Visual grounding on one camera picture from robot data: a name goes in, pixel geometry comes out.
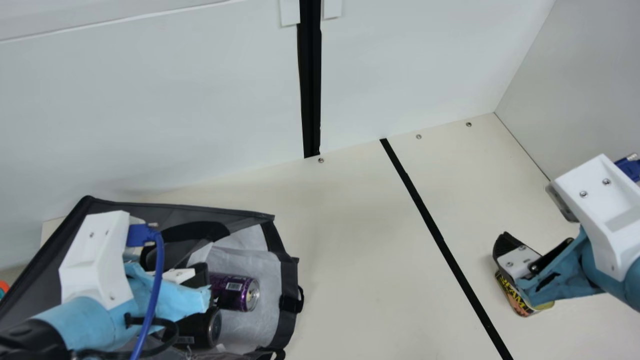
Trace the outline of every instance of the can lid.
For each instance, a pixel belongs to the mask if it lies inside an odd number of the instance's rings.
[[[247,311],[251,311],[255,309],[255,306],[258,304],[258,300],[260,299],[260,284],[258,280],[253,280],[249,284],[249,288],[246,292],[246,308]]]

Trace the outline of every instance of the blue connector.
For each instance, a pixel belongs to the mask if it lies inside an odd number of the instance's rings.
[[[127,235],[128,247],[142,247],[146,243],[155,242],[160,232],[152,229],[147,224],[134,224],[129,226],[129,234]]]
[[[634,182],[640,181],[640,160],[637,154],[631,154],[620,159],[615,164]]]

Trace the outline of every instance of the blue cable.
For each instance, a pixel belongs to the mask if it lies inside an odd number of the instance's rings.
[[[156,233],[154,240],[156,242],[157,249],[156,275],[154,276],[154,284],[151,289],[151,297],[149,298],[147,313],[145,314],[145,319],[142,322],[142,328],[140,329],[136,346],[133,348],[133,352],[131,353],[129,360],[138,360],[140,358],[140,354],[145,346],[145,340],[147,339],[147,333],[149,332],[149,328],[151,328],[151,321],[156,316],[156,304],[158,302],[158,296],[160,295],[160,285],[162,284],[164,267],[164,240],[160,233]]]

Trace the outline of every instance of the orange object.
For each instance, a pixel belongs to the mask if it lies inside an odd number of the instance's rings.
[[[0,280],[0,290],[2,290],[6,294],[6,292],[9,291],[9,284],[7,284],[5,281]]]

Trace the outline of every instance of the black strap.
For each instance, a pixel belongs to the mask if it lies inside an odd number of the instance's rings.
[[[259,347],[255,349],[254,352],[250,352],[249,354],[245,354],[246,356],[251,356],[253,360],[271,360],[271,356],[276,354],[276,358],[274,360],[284,360],[287,357],[287,353],[284,352],[281,348],[265,348]]]
[[[298,290],[300,291],[299,300],[285,295],[280,297],[280,310],[294,314],[300,314],[302,312],[302,308],[305,305],[305,292],[300,285],[298,285]]]
[[[162,230],[164,240],[164,270],[186,265],[196,250],[210,241],[229,236],[229,230],[215,221],[194,221]],[[151,271],[156,265],[156,247],[145,247],[140,255],[142,267]]]

